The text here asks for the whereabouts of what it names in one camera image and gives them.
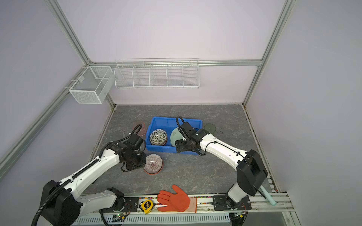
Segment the mint green flower plate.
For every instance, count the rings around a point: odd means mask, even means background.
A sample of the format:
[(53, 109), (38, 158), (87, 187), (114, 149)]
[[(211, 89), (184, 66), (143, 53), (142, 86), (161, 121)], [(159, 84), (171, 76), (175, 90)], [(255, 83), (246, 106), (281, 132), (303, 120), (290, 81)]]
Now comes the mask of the mint green flower plate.
[(178, 128), (175, 128), (175, 129), (172, 131), (171, 135), (170, 135), (170, 143), (171, 143), (171, 145), (172, 145), (173, 147), (175, 147), (175, 142), (176, 142), (177, 140), (183, 140), (183, 139), (184, 139), (184, 137), (183, 137), (183, 135), (179, 132)]

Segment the pink transparent cup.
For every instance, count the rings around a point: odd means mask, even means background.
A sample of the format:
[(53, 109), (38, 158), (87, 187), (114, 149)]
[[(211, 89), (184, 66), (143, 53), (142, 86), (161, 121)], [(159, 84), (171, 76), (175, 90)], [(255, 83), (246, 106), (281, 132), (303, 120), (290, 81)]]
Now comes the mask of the pink transparent cup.
[(133, 132), (141, 137), (146, 135), (147, 127), (145, 123), (142, 121), (136, 122), (133, 126)]

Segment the purple striped bowl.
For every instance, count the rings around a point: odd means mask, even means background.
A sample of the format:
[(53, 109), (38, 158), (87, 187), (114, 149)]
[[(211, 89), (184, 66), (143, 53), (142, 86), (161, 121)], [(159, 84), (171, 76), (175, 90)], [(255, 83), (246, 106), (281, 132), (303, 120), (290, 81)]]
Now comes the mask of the purple striped bowl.
[(146, 157), (144, 169), (147, 171), (155, 172), (163, 168), (163, 160), (157, 154), (150, 154)]

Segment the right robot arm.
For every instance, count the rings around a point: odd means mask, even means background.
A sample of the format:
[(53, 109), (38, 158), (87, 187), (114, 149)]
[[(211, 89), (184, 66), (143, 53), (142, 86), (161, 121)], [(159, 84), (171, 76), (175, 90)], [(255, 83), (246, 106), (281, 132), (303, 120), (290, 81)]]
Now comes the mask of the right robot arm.
[(194, 152), (200, 156), (210, 153), (229, 164), (237, 173), (237, 182), (228, 190), (221, 202), (215, 205), (226, 210), (235, 210), (243, 204), (247, 196), (260, 193), (271, 205), (276, 205), (271, 195), (263, 187), (268, 171), (259, 153), (244, 151), (217, 139), (205, 129), (195, 129), (180, 116), (176, 117), (177, 129), (183, 139), (175, 141), (177, 153)]

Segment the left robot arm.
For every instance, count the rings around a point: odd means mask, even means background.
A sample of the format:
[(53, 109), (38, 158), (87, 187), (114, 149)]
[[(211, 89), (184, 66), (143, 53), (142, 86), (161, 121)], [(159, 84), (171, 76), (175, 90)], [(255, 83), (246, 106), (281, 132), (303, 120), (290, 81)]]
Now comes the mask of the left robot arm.
[(141, 128), (142, 124), (138, 124), (125, 138), (108, 142), (95, 159), (72, 175), (59, 182), (48, 182), (43, 187), (40, 207), (31, 224), (36, 226), (43, 217), (53, 226), (70, 226), (79, 217), (94, 211), (131, 210), (124, 194), (116, 188), (110, 187), (92, 195), (83, 195), (83, 192), (119, 163), (123, 172), (144, 167), (146, 144), (138, 135)]

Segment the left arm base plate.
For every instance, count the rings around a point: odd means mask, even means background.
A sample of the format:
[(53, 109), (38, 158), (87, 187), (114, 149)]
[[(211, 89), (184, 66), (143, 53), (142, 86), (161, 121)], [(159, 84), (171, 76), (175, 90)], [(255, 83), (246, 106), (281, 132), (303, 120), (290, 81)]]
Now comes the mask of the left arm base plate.
[(116, 200), (113, 212), (136, 212), (139, 206), (139, 197), (123, 197)]

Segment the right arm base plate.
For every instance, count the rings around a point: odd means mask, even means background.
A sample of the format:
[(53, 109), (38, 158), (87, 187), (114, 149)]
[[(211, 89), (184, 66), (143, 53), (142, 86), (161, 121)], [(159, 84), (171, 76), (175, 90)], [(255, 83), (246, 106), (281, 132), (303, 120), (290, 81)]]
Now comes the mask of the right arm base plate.
[(225, 195), (214, 195), (212, 204), (215, 211), (249, 211), (252, 209), (249, 196), (245, 196), (240, 202), (234, 202)]

